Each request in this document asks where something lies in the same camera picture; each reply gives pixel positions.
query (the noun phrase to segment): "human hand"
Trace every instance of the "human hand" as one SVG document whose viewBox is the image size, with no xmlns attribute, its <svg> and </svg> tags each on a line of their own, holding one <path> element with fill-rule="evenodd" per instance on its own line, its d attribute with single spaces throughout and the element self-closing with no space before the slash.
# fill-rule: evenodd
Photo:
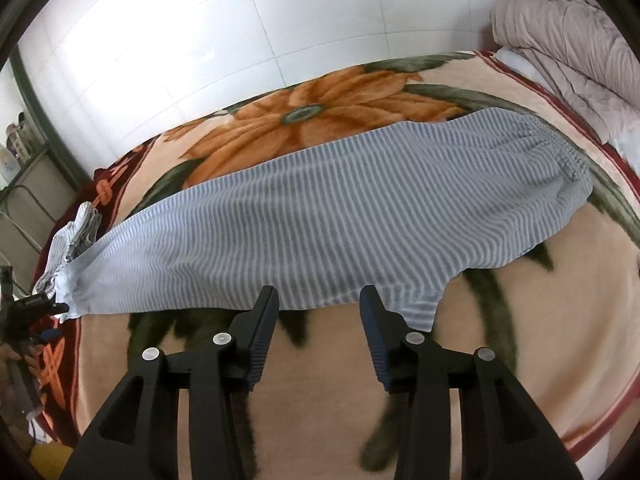
<svg viewBox="0 0 640 480">
<path fill-rule="evenodd" d="M 38 380 L 40 380 L 40 375 L 42 374 L 42 370 L 40 369 L 40 355 L 42 354 L 43 348 L 42 345 L 30 346 L 29 354 L 24 356 L 24 361 L 27 363 L 29 371 Z M 0 346 L 0 362 L 8 360 L 19 361 L 20 359 L 22 359 L 22 356 L 9 345 L 4 344 Z"/>
</svg>

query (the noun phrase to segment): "blue and white striped fabric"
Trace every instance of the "blue and white striped fabric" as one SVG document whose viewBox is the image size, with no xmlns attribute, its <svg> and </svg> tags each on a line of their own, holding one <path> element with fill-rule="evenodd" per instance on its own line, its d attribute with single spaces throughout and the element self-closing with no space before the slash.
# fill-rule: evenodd
<svg viewBox="0 0 640 480">
<path fill-rule="evenodd" d="M 591 192 L 541 120 L 491 108 L 397 123 L 191 187 L 112 229 L 59 272 L 70 316 L 358 301 L 430 330 L 447 282 L 500 267 L 567 224 Z"/>
<path fill-rule="evenodd" d="M 51 239 L 47 265 L 33 285 L 33 294 L 44 293 L 48 298 L 53 297 L 56 276 L 67 263 L 95 243 L 101 221 L 102 215 L 90 202 L 80 204 L 76 219 L 61 228 Z"/>
</svg>

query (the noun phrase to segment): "blanket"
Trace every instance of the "blanket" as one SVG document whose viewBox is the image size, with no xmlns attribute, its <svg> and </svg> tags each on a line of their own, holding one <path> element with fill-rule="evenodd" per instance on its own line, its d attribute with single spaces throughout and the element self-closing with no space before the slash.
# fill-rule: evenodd
<svg viewBox="0 0 640 480">
<path fill-rule="evenodd" d="M 487 107 L 536 114 L 555 127 L 584 152 L 594 188 L 565 228 L 523 257 L 455 277 L 438 305 L 432 336 L 464 352 L 493 348 L 577 459 L 638 392 L 640 185 L 572 110 L 488 54 L 347 68 L 165 132 L 102 174 L 102 195 L 111 199 L 97 205 L 103 215 L 98 234 L 209 178 L 386 124 L 442 121 Z M 104 181 L 114 170 L 123 171 L 126 184 L 107 192 Z M 73 444 L 128 359 L 148 346 L 194 348 L 228 327 L 233 316 L 211 308 L 63 323 L 65 337 L 44 357 L 43 423 Z M 243 443 L 249 476 L 391 478 L 402 401 L 387 397 L 376 381 L 356 304 L 281 312 L 262 381 L 239 408 L 251 428 Z M 182 478 L 190 477 L 187 403 L 188 396 L 181 396 Z M 456 478 L 455 398 L 452 423 Z"/>
<path fill-rule="evenodd" d="M 640 64 L 594 0 L 503 0 L 495 41 L 524 56 L 601 142 L 640 125 Z"/>
</svg>

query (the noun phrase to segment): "bottle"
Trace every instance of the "bottle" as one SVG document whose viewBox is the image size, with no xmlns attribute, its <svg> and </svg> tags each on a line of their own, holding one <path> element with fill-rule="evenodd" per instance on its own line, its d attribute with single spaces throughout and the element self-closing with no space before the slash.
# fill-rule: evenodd
<svg viewBox="0 0 640 480">
<path fill-rule="evenodd" d="M 24 145 L 21 133 L 22 130 L 16 128 L 11 134 L 9 134 L 6 138 L 6 148 L 15 158 L 18 159 L 20 165 L 23 166 L 29 160 L 30 153 Z"/>
<path fill-rule="evenodd" d="M 18 173 L 20 164 L 8 149 L 0 145 L 0 175 L 10 184 Z"/>
</svg>

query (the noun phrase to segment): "white tiled wall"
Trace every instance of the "white tiled wall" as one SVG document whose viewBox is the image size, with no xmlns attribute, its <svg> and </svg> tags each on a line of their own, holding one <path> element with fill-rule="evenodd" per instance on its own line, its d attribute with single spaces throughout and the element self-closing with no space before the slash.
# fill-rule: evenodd
<svg viewBox="0 0 640 480">
<path fill-rule="evenodd" d="M 18 114 L 24 111 L 24 103 L 15 83 L 11 65 L 7 62 L 0 70 L 0 144 L 6 146 L 5 128 L 18 123 Z"/>
<path fill-rule="evenodd" d="M 89 173 L 177 124 L 389 57 L 493 46 L 496 0 L 51 0 L 19 43 Z"/>
</svg>

